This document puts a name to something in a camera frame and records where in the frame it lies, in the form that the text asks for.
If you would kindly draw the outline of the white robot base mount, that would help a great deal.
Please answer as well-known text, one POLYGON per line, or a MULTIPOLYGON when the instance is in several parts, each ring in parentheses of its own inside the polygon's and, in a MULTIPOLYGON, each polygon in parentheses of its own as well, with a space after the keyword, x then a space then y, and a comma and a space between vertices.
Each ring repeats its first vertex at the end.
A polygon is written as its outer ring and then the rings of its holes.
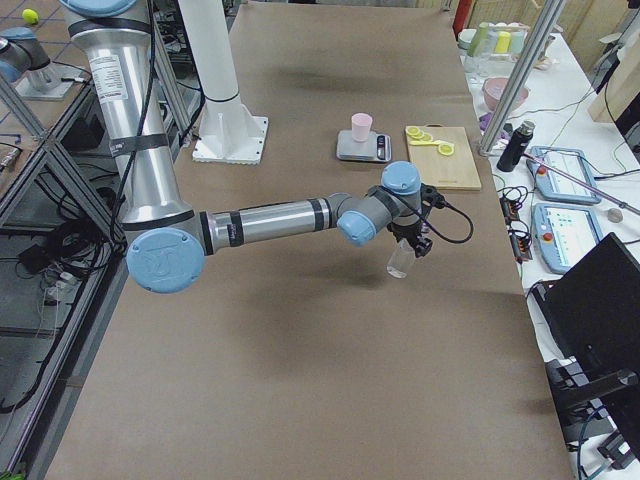
POLYGON ((186 0, 179 9, 205 98, 193 159, 259 164, 269 120, 241 99, 222 3, 186 0))

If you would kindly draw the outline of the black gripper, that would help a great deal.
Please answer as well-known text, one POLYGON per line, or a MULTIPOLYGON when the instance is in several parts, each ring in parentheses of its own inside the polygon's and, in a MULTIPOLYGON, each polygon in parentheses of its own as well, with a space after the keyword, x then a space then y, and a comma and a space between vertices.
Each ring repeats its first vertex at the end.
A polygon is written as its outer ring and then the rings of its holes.
POLYGON ((420 200, 415 201, 409 201, 405 197, 401 202, 405 215, 397 217, 388 225, 388 230, 397 242, 406 239, 410 243, 416 259, 428 255, 433 246, 433 241, 423 232, 423 228, 428 229, 426 220, 432 209, 442 209, 445 206, 444 196, 434 186, 422 184, 419 196, 420 200))

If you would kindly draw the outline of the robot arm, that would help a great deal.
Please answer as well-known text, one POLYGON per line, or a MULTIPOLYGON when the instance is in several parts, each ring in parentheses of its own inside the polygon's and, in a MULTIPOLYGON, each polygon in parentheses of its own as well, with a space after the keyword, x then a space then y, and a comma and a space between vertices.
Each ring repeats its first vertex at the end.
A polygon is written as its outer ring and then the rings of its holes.
MULTIPOLYGON (((210 180, 181 194, 151 90, 156 58, 148 1, 67 1, 72 42, 87 56, 121 176, 120 219, 130 276, 144 289, 175 293, 192 285, 205 260, 224 248, 338 229, 361 246, 381 231, 416 257, 431 248, 427 206, 434 189, 409 162, 387 162, 363 197, 327 197, 209 212, 226 187, 210 180)), ((292 148, 315 151, 311 116, 340 107, 348 92, 392 94, 407 73, 397 67, 407 22, 376 8, 269 6, 242 10, 228 26, 218 1, 179 5, 203 98, 198 162, 256 165, 292 148)))

